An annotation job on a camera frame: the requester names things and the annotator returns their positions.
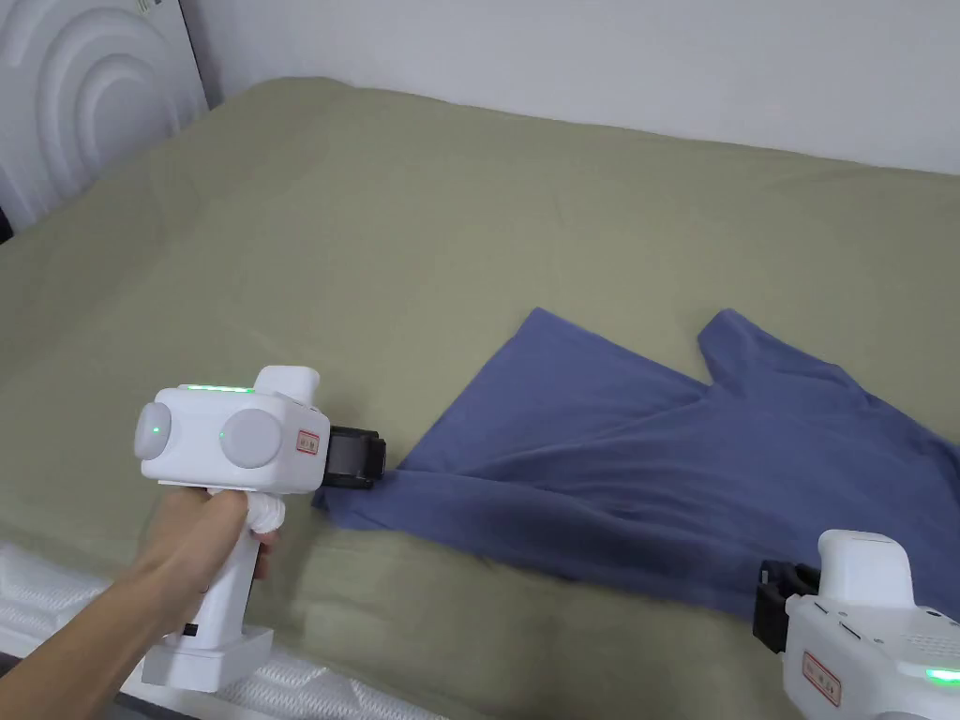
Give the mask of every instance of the hand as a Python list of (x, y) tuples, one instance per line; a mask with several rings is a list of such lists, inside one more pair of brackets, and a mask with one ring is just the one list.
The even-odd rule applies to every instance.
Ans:
[[(153, 575), (163, 588), (169, 617), (164, 632), (174, 632), (193, 619), (204, 593), (227, 561), (246, 527), (247, 496), (223, 491), (212, 497), (199, 488), (180, 488), (160, 502), (147, 541), (131, 567), (131, 575)], [(279, 533), (254, 535), (260, 540), (254, 578), (267, 575), (268, 554)]]

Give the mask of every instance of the bed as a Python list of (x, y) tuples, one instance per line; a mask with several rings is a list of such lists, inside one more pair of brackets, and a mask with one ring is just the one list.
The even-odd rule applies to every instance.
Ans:
[[(0, 247), (0, 540), (116, 574), (158, 492), (140, 406), (268, 364), (319, 369), (395, 463), (536, 306), (704, 380), (696, 333), (733, 307), (956, 440), (958, 236), (960, 178), (269, 82)], [(451, 717), (793, 712), (740, 621), (338, 530), (308, 497), (250, 612)]]

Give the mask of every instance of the green light strip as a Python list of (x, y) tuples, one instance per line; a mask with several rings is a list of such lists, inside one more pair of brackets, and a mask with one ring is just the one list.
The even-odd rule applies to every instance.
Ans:
[(252, 393), (253, 388), (228, 388), (223, 385), (187, 385), (187, 390), (215, 390), (218, 393)]
[(960, 670), (927, 670), (926, 676), (939, 683), (960, 683)]

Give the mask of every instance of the fingers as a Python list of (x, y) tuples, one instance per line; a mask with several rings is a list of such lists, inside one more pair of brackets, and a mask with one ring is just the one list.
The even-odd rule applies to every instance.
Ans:
[(274, 530), (270, 533), (253, 533), (253, 536), (260, 541), (260, 550), (256, 555), (256, 566), (253, 568), (254, 580), (263, 580), (270, 574), (270, 553), (274, 551), (273, 546), (280, 539), (280, 532)]
[(272, 530), (269, 533), (253, 533), (253, 536), (260, 540), (261, 545), (271, 547), (272, 545), (276, 545), (276, 542), (280, 539), (280, 531)]

